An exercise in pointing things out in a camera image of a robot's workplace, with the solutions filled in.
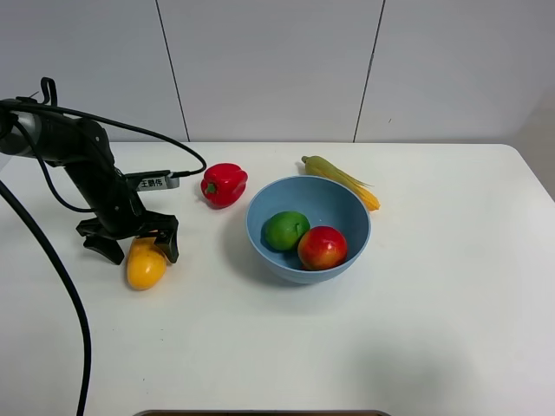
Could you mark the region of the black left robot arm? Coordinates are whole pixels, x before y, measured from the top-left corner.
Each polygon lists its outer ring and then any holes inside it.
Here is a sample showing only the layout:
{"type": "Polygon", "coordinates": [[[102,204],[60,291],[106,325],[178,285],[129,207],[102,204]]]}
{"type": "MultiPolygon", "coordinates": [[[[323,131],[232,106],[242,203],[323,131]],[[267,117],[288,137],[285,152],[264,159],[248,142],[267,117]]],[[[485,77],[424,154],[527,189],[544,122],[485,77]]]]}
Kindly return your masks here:
{"type": "Polygon", "coordinates": [[[174,188],[176,180],[168,170],[122,173],[99,123],[44,110],[25,111],[20,101],[2,101],[1,151],[65,170],[94,215],[76,227],[84,247],[119,264],[124,258],[122,239],[150,237],[170,263],[177,262],[177,218],[149,211],[138,195],[174,188]]]}

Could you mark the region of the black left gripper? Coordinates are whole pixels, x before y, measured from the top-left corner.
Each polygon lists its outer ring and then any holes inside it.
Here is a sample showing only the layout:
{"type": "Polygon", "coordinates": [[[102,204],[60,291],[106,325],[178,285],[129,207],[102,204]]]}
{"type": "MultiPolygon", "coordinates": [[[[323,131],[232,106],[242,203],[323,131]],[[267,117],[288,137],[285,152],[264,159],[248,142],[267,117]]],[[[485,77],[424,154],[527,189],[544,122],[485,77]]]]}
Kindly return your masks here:
{"type": "Polygon", "coordinates": [[[64,170],[95,215],[76,227],[79,235],[85,237],[85,248],[119,265],[125,255],[118,242],[109,238],[152,232],[153,244],[171,264],[177,263],[180,255],[177,218],[147,210],[138,192],[128,185],[124,173],[114,166],[107,169],[92,162],[69,164],[64,170]]]}

